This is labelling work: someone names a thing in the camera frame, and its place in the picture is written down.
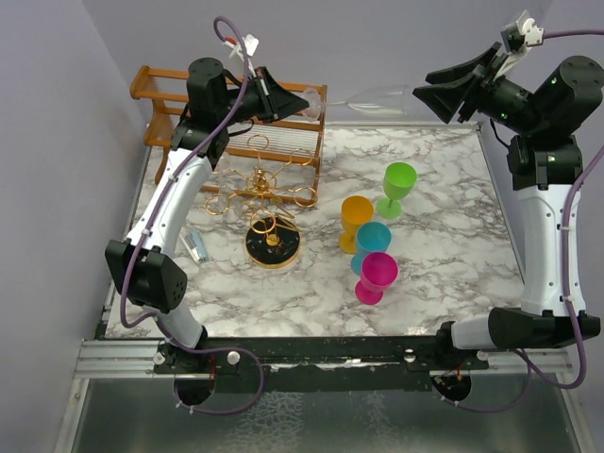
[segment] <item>marble table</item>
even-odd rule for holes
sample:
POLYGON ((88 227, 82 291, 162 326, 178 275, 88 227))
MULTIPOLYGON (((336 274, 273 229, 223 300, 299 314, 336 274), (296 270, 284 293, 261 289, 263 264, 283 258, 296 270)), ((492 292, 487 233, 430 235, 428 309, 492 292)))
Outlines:
MULTIPOLYGON (((155 190, 159 160, 154 151, 137 216, 155 190)), ((279 181, 291 187, 310 183, 307 170, 288 168, 279 181)), ((216 184, 225 187, 242 183, 220 178, 216 184)), ((179 243, 176 263, 189 279, 184 303, 210 336, 423 335, 444 321, 519 305, 522 280, 472 128, 328 129, 319 202, 311 210, 292 209, 302 248, 283 269, 253 263, 243 246, 247 221, 236 209, 207 214, 207 197, 196 197, 183 229, 201 232, 211 260, 197 265, 179 243), (377 201, 385 168, 397 160, 415 167, 418 182, 401 217, 385 220, 376 214, 374 220, 393 232, 389 253, 398 260, 400 276, 379 304, 364 306, 354 295, 358 277, 350 270, 351 256, 338 247, 340 208, 352 194, 377 201)), ((118 305, 116 295, 107 338, 160 336, 148 320, 123 328, 118 305)), ((140 309, 128 304, 127 313, 133 318, 140 309)))

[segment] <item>wooden rack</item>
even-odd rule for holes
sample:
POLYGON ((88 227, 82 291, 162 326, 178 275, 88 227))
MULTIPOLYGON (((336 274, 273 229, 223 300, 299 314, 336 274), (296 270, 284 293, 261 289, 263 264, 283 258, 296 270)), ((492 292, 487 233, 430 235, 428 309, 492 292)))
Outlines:
MULTIPOLYGON (((163 171, 168 160, 168 153, 170 152, 170 141, 172 140, 172 134, 175 127, 175 124, 172 122, 172 117, 180 117, 184 109, 184 105, 189 101, 187 94, 167 92, 162 90, 159 86, 163 79, 186 81, 188 77, 189 73, 187 71, 158 69, 143 66, 136 77, 134 77, 134 80, 130 85, 130 95, 133 99, 150 99, 153 104, 153 116, 151 118, 151 122, 149 123, 149 127, 144 133, 143 140, 147 146, 160 146, 163 149, 163 159, 155 176, 156 184, 158 184, 161 180, 161 176, 163 175, 163 171)), ((279 82, 279 84, 284 89, 291 92, 303 92, 308 88, 313 88, 319 93, 323 103, 325 104, 326 102, 327 85, 316 86, 287 82, 279 82)), ((253 121, 255 124, 262 124, 257 119, 254 119, 253 121)), ((309 166, 313 166, 315 168, 313 188, 315 191, 317 191, 319 185, 319 175, 321 172, 323 135, 325 131, 325 109, 323 109, 316 122, 309 123, 282 120, 263 125, 270 127, 283 127, 293 130, 314 131, 317 133, 314 156, 309 164, 309 166)), ((254 159, 256 159, 258 156, 256 151, 241 147, 229 146, 226 151, 231 156, 254 159)), ((280 162, 286 162, 291 159, 293 163, 298 164, 308 162, 309 160, 308 154, 292 155, 290 151, 284 151, 274 147, 260 151, 260 157, 262 159, 280 162)), ((202 189, 211 192, 218 191, 217 187, 211 185, 205 185, 202 189)), ((280 198, 285 202, 294 202, 294 198, 292 196, 282 196, 280 198)), ((308 202, 309 204, 316 202, 316 194, 313 194, 306 200, 298 198, 298 202, 300 201, 302 203, 308 202)))

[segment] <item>wall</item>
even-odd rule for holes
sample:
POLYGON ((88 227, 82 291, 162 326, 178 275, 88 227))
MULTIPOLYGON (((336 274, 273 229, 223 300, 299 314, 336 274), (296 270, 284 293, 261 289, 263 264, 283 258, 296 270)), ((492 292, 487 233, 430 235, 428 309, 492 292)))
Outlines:
MULTIPOLYGON (((530 8, 542 17, 551 0, 83 2, 128 82, 143 64, 186 69, 203 56, 227 59, 212 29, 222 14, 260 38, 256 65, 280 80, 326 83, 329 100, 341 101, 373 87, 416 86, 429 71, 486 50, 514 13, 530 8)), ((409 119, 434 121, 423 104, 406 100, 409 119)), ((367 118, 334 107, 328 119, 367 118)))
MULTIPOLYGON (((601 0, 575 0, 568 2, 556 0, 547 13, 543 26, 545 30, 558 31, 574 28, 603 27, 604 3, 601 0)), ((511 79, 534 91, 541 82, 551 74, 553 69, 565 58, 572 55, 584 55, 595 59, 604 66, 604 38, 576 37, 560 38, 546 42, 543 47, 531 51, 529 57, 514 69, 511 79)), ((584 165, 604 145, 604 106, 583 124, 577 133, 579 146, 583 152, 584 165)), ((498 186, 502 192, 506 211, 516 241, 522 245, 522 219, 517 205, 513 202, 512 178, 506 170, 506 150, 495 142, 490 130, 485 130, 490 161, 495 167, 498 186)), ((503 138, 508 141, 512 134, 501 128, 503 138)), ((592 172, 581 190, 579 206, 579 273, 583 296, 588 304, 588 311, 595 316, 604 317, 604 241, 601 230, 604 227, 604 162, 592 172)), ((592 435, 598 446, 597 451, 604 451, 604 391, 601 382, 604 380, 604 363, 600 360, 604 354, 604 336, 586 343, 588 356, 588 375, 580 388, 580 396, 588 416, 592 435)))
POLYGON ((0 449, 51 451, 100 318, 143 118, 78 0, 0 5, 0 449))

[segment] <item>table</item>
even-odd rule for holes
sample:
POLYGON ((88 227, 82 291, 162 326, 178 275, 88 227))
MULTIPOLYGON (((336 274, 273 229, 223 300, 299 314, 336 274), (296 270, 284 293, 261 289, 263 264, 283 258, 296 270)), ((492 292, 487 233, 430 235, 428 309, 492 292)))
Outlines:
MULTIPOLYGON (((159 161, 154 153, 136 216, 155 190, 159 161)), ((305 184, 303 170, 288 168, 283 180, 292 187, 305 184)), ((198 266, 179 244, 175 261, 189 279, 184 303, 210 336, 424 335, 444 321, 519 305, 522 280, 472 127, 327 128, 319 202, 312 210, 292 209, 302 248, 284 269, 253 263, 243 247, 247 222, 234 210, 222 218, 207 214, 207 197, 195 198, 184 229, 199 229, 211 260, 198 266), (401 217, 389 221, 376 214, 375 220, 393 232, 389 253, 398 260, 400 277, 379 304, 368 307, 354 295, 358 278, 350 270, 351 256, 338 247, 340 207, 352 194, 372 201, 383 196, 386 166, 398 160, 415 167, 418 182, 401 217)), ((106 338, 160 336, 149 320, 124 329, 118 305, 116 295, 106 338)), ((128 318, 140 312, 128 304, 128 318)))

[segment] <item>purple cable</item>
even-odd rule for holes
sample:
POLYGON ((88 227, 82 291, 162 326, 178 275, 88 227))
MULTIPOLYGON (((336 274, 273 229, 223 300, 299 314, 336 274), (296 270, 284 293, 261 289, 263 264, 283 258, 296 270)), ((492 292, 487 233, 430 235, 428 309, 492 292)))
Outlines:
POLYGON ((530 388, 530 365, 527 363, 527 380, 525 380, 525 385, 522 387, 522 392, 520 393, 520 395, 518 395, 518 397, 516 399, 513 400, 513 402, 511 402, 510 404, 507 404, 506 406, 501 406, 500 408, 481 408, 478 406, 471 406, 469 404, 463 404, 460 403, 459 401, 453 401, 451 399, 448 399, 446 397, 444 397, 443 395, 440 394, 440 392, 438 390, 436 390, 436 388, 434 386, 432 386, 432 392, 434 392, 436 395, 439 396, 439 398, 444 401, 447 404, 450 404, 451 406, 455 406, 456 408, 459 409, 463 409, 465 411, 470 411, 470 412, 479 412, 479 413, 500 413, 500 412, 505 412, 505 411, 509 411, 513 408, 515 408, 516 406, 518 406, 520 403, 522 403, 525 398, 527 397, 527 394, 529 394, 529 388, 530 388))
POLYGON ((565 30, 565 31, 552 31, 544 33, 544 41, 552 38, 562 38, 565 36, 584 36, 584 35, 604 35, 604 29, 597 28, 586 28, 580 30, 565 30))
POLYGON ((573 326, 573 333, 575 334, 575 340, 577 342, 577 351, 579 352, 579 373, 577 374, 577 377, 573 382, 570 382, 568 384, 562 384, 547 377, 547 375, 529 359, 529 357, 526 355, 526 353, 524 353, 524 351, 516 352, 516 354, 518 354, 518 356, 520 356, 522 360, 525 361, 527 365, 530 366, 530 368, 532 368, 535 373, 537 373, 537 375, 539 375, 539 377, 541 377, 547 383, 564 390, 576 389, 579 385, 583 383, 583 381, 585 380, 585 376, 587 375, 587 358, 585 357, 585 344, 583 344, 583 337, 581 335, 579 321, 577 320, 577 316, 575 315, 575 307, 573 306, 573 302, 569 299, 570 259, 568 250, 568 227, 570 226, 571 209, 573 207, 575 195, 583 185, 585 178, 590 173, 592 173, 596 165, 600 162, 603 157, 604 146, 600 148, 596 156, 592 159, 591 162, 589 162, 589 165, 587 165, 585 170, 583 170, 583 173, 579 175, 579 177, 571 187, 568 196, 566 196, 566 200, 564 201, 564 208, 562 210, 562 296, 564 298, 564 304, 566 305, 566 310, 568 311, 568 316, 570 317, 570 322, 573 326))
MULTIPOLYGON (((247 90, 247 79, 249 78, 249 68, 248 68, 247 49, 245 48, 245 41, 243 40, 242 34, 239 32, 237 27, 232 22, 230 22, 226 17, 218 16, 218 17, 216 17, 216 19, 214 19, 214 31, 216 32, 216 35, 222 42, 225 41, 225 37, 218 30, 218 25, 221 22, 228 25, 228 27, 233 31, 233 34, 237 38, 237 42, 242 47, 242 51, 243 51, 243 82, 242 82, 242 86, 239 90, 239 93, 237 94, 237 97, 235 98, 235 103, 233 104, 233 107, 228 111, 228 113, 226 114, 223 121, 214 130, 212 130, 212 132, 209 134, 209 136, 206 137, 199 145, 197 145, 195 147, 195 149, 191 152, 191 154, 186 159, 184 159, 180 163, 180 165, 178 165, 177 168, 174 170, 173 175, 176 176, 176 179, 177 179, 178 175, 182 172, 182 170, 187 166, 187 164, 196 157, 197 153, 199 153, 199 151, 201 151, 208 143, 210 143, 214 139, 214 137, 216 137, 220 133, 221 130, 223 130, 225 127, 228 126, 228 123, 233 118, 233 115, 235 115, 235 112, 237 111, 237 109, 239 108, 241 103, 243 102, 243 96, 245 95, 245 91, 247 90)), ((153 226, 153 222, 155 222, 155 219, 157 218, 157 216, 159 214, 159 210, 161 210, 163 202, 164 202, 166 196, 168 195, 168 192, 170 192, 170 188, 172 187, 172 184, 174 184, 174 181, 172 179, 168 179, 168 182, 164 186, 163 191, 161 191, 161 193, 159 194, 158 202, 156 203, 155 207, 151 211, 151 214, 149 215, 149 218, 147 219, 147 223, 144 226, 144 229, 151 230, 151 227, 153 226)), ((131 323, 128 322, 128 320, 126 319, 126 301, 127 301, 128 287, 130 286, 130 279, 132 278, 132 272, 134 270, 134 265, 136 264, 136 260, 139 257, 139 253, 141 252, 141 249, 143 248, 143 245, 144 245, 144 242, 146 241, 146 239, 147 239, 147 236, 142 235, 141 238, 139 239, 139 241, 137 242, 136 246, 134 247, 134 251, 132 252, 132 257, 130 258, 130 261, 128 262, 128 266, 126 268, 126 274, 124 275, 124 284, 122 286, 122 294, 121 294, 121 298, 120 298, 120 320, 122 322, 122 325, 126 328, 134 328, 138 324, 140 324, 142 321, 144 321, 145 319, 155 316, 155 313, 148 312, 148 313, 144 314, 143 316, 141 316, 136 321, 133 321, 131 323)))
POLYGON ((235 413, 241 413, 243 411, 248 410, 249 408, 251 408, 258 402, 258 400, 262 396, 262 391, 264 390, 264 370, 262 369, 262 363, 260 363, 260 360, 258 359, 258 357, 256 357, 256 355, 252 351, 248 351, 247 349, 243 349, 241 347, 215 347, 213 349, 191 349, 190 347, 185 346, 184 344, 182 344, 181 342, 179 342, 178 340, 173 338, 165 330, 165 328, 163 328, 161 323, 158 323, 158 328, 161 331, 161 333, 163 333, 163 335, 168 339, 168 341, 170 343, 172 343, 174 346, 182 349, 183 351, 188 352, 189 354, 199 354, 199 355, 222 354, 222 353, 225 353, 225 352, 228 353, 231 351, 245 354, 254 361, 254 363, 258 367, 258 371, 260 373, 260 384, 258 385, 258 389, 256 390, 256 393, 254 394, 252 399, 250 399, 247 403, 240 406, 239 408, 216 410, 216 409, 203 409, 203 408, 199 408, 197 406, 187 406, 180 400, 180 395, 178 394, 178 391, 176 390, 176 387, 175 387, 174 396, 182 407, 188 409, 189 411, 199 412, 199 413, 208 413, 210 415, 233 415, 235 413))

